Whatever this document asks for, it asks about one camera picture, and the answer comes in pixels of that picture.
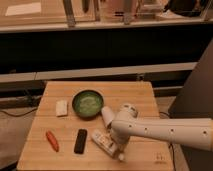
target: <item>floor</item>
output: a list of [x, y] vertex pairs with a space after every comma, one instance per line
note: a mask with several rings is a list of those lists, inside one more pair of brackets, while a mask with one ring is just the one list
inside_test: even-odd
[[[157, 98], [159, 111], [167, 112], [174, 97]], [[10, 113], [21, 114], [34, 108], [9, 109]], [[9, 117], [0, 113], [0, 169], [19, 159], [35, 112], [20, 118]], [[174, 145], [176, 171], [189, 171], [179, 145]]]

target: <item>bowl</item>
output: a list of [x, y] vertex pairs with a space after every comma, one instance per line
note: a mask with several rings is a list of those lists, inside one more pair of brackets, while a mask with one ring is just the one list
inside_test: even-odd
[[81, 118], [92, 118], [100, 113], [103, 107], [103, 97], [94, 90], [83, 90], [75, 95], [72, 107]]

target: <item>cable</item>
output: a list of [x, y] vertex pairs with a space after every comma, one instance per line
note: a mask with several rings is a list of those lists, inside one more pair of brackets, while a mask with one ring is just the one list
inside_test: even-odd
[[163, 114], [163, 115], [166, 115], [167, 117], [169, 117], [169, 118], [170, 118], [169, 114], [168, 114], [168, 113], [166, 113], [166, 112], [159, 112], [159, 113], [161, 113], [161, 114]]
[[175, 150], [172, 143], [170, 143], [169, 148], [172, 148], [172, 162], [174, 166], [174, 171], [176, 171], [176, 163], [175, 163]]
[[3, 113], [3, 114], [5, 114], [5, 115], [11, 116], [11, 117], [22, 117], [22, 116], [25, 116], [25, 115], [27, 115], [27, 114], [30, 114], [30, 113], [32, 113], [32, 112], [34, 112], [34, 111], [36, 111], [36, 110], [37, 110], [37, 108], [32, 109], [32, 110], [30, 110], [30, 111], [28, 111], [28, 112], [26, 112], [26, 113], [19, 114], [19, 115], [15, 115], [15, 114], [9, 113], [9, 112], [7, 112], [7, 111], [5, 111], [5, 110], [0, 110], [0, 112]]

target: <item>black eraser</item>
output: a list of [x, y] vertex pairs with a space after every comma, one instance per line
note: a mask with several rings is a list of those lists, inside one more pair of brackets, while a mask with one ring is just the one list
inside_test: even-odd
[[77, 153], [77, 154], [83, 154], [84, 153], [86, 139], [87, 139], [87, 130], [86, 129], [79, 129], [78, 135], [77, 135], [77, 138], [76, 138], [76, 141], [75, 141], [75, 147], [74, 147], [75, 153]]

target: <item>orange carrot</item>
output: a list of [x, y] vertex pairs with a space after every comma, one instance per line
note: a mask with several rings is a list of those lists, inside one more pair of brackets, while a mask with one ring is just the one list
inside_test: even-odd
[[55, 136], [53, 135], [53, 133], [51, 131], [47, 131], [46, 132], [46, 137], [47, 140], [49, 141], [49, 143], [51, 144], [52, 148], [58, 152], [59, 151], [59, 145], [58, 145], [58, 141], [55, 138]]

